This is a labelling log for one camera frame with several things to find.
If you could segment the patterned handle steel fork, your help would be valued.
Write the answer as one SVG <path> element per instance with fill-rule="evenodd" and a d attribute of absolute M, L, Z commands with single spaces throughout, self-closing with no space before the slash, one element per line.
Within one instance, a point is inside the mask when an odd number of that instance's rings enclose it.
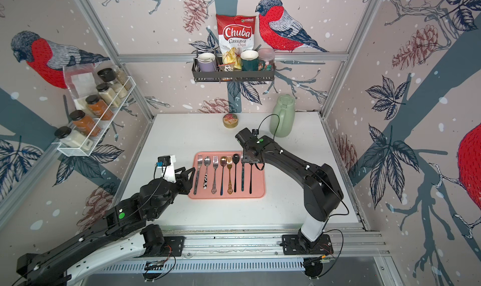
<path fill-rule="evenodd" d="M 195 174 L 195 183 L 194 183 L 194 192 L 193 192 L 194 195 L 197 194 L 197 189 L 198 189 L 198 185 L 199 185 L 200 170 L 203 166 L 203 162 L 204 162 L 203 155 L 199 154 L 197 156 L 197 170 L 196 170 L 196 174 Z"/>

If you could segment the white handled steel spoon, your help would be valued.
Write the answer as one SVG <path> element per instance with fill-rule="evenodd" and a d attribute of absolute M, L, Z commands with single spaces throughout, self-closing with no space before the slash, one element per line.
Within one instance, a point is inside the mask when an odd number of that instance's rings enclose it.
<path fill-rule="evenodd" d="M 203 188 L 204 189 L 207 189 L 207 187 L 208 187 L 208 174 L 209 174 L 210 164 L 211 164 L 211 158 L 210 158 L 210 156 L 206 156 L 204 158 L 204 166 L 205 166 L 204 182 L 203 182 Z"/>

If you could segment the black spoon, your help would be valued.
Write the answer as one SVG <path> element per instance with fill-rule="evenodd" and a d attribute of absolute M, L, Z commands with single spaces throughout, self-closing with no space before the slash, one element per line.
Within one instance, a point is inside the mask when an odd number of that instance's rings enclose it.
<path fill-rule="evenodd" d="M 232 160 L 234 163 L 234 193 L 237 192 L 237 164 L 241 160 L 241 156 L 239 154 L 234 154 L 232 156 Z"/>

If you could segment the ornate silver fork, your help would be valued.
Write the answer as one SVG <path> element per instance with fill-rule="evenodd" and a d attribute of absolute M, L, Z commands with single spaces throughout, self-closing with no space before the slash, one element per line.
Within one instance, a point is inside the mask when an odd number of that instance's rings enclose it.
<path fill-rule="evenodd" d="M 212 182 L 212 189 L 211 193 L 214 195 L 217 193 L 217 182 L 216 182 L 216 176 L 217 176 L 217 169 L 219 167 L 219 157 L 218 155 L 214 156 L 213 159 L 213 168 L 214 168 L 214 174 L 213 174 L 213 182 Z"/>

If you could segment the gold fork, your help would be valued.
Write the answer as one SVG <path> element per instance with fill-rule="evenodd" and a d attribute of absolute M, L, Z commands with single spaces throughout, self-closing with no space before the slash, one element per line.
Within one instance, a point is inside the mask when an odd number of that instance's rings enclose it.
<path fill-rule="evenodd" d="M 227 168 L 229 171 L 229 182 L 228 182 L 228 189 L 227 193 L 229 195 L 233 194 L 233 186 L 232 186 L 232 177 L 231 177 L 231 169 L 232 169 L 233 161 L 232 161 L 232 156 L 227 157 Z"/>

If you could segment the pink plastic tray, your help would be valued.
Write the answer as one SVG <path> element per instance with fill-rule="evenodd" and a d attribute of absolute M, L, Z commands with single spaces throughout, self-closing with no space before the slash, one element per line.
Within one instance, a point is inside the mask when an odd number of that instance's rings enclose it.
<path fill-rule="evenodd" d="M 239 162 L 237 164 L 237 192 L 231 195 L 227 193 L 228 189 L 228 182 L 229 182 L 229 171 L 227 166 L 225 167 L 224 170 L 224 194 L 220 196 L 220 186 L 221 186 L 221 175 L 222 175 L 222 167 L 220 165 L 220 159 L 222 156 L 233 156 L 234 154 L 239 154 L 240 156 L 242 153 L 240 151 L 203 151 L 199 152 L 194 156 L 194 168 L 197 170 L 197 156 L 201 154 L 203 155 L 203 158 L 206 156 L 210 156 L 211 158 L 211 164 L 209 166 L 209 174 L 208 174 L 208 187 L 207 189 L 203 188 L 203 182 L 204 182 L 204 173 L 205 173 L 205 166 L 203 162 L 203 166 L 200 170 L 200 177 L 199 177 L 199 185 L 197 189 L 197 194 L 194 195 L 194 183 L 193 187 L 189 193 L 189 198 L 193 200 L 228 200 L 228 199 L 254 199 L 254 198 L 262 198 L 266 194 L 266 183 L 265 183 L 265 175 L 263 171 L 258 170 L 254 165 L 253 165 L 253 193 L 250 195 L 249 194 L 249 171 L 250 171 L 250 164 L 246 163 L 245 164 L 245 180 L 244 180 L 244 191 L 241 191 L 241 165 L 242 163 Z M 217 176 L 216 176 L 216 182 L 217 182 L 217 193 L 212 194 L 211 189 L 212 189 L 212 182 L 213 182 L 213 174 L 214 174 L 214 168 L 213 168 L 213 159 L 214 156 L 218 155 L 219 157 L 219 167 L 217 169 Z M 231 169 L 231 177 L 232 177 L 232 186 L 234 190 L 234 163 L 232 165 Z"/>

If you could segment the gold spoon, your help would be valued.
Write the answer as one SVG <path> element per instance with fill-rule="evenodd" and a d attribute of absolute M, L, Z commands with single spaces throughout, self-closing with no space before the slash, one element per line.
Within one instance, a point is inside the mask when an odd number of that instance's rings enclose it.
<path fill-rule="evenodd" d="M 227 157 L 222 156 L 220 159 L 220 165 L 222 167 L 222 175 L 221 175 L 221 186 L 220 186 L 220 196 L 224 194 L 224 170 L 227 165 Z"/>

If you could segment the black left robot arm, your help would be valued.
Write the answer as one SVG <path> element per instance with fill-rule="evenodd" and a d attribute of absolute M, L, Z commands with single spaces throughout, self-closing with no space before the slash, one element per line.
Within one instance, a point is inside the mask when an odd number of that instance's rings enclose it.
<path fill-rule="evenodd" d="M 45 253 L 24 254 L 16 269 L 22 285 L 75 285 L 129 258 L 174 256 L 182 246 L 167 244 L 153 222 L 178 195 L 189 194 L 194 172 L 194 168 L 179 168 L 174 181 L 153 179 L 65 243 Z"/>

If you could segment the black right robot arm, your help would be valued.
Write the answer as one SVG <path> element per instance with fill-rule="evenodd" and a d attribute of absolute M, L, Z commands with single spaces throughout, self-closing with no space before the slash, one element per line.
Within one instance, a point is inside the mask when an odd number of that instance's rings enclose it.
<path fill-rule="evenodd" d="M 239 131 L 235 138 L 250 164 L 271 164 L 302 187 L 308 217 L 299 230 L 299 244 L 305 250 L 314 248 L 324 233 L 328 218 L 344 198 L 333 168 L 298 158 L 274 139 L 258 138 L 248 128 Z"/>

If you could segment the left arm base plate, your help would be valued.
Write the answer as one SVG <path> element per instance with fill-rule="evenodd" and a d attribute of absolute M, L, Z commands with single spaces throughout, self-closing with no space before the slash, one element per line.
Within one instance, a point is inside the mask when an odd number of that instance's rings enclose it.
<path fill-rule="evenodd" d="M 165 237 L 147 240 L 142 257 L 180 257 L 185 245 L 185 237 Z"/>

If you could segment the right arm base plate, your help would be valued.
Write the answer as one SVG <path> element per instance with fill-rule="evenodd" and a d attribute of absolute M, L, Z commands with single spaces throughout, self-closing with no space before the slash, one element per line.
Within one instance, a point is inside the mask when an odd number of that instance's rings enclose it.
<path fill-rule="evenodd" d="M 285 255 L 332 255 L 334 253 L 330 236 L 322 234 L 314 242 L 309 241 L 302 233 L 299 235 L 283 235 L 280 247 Z"/>

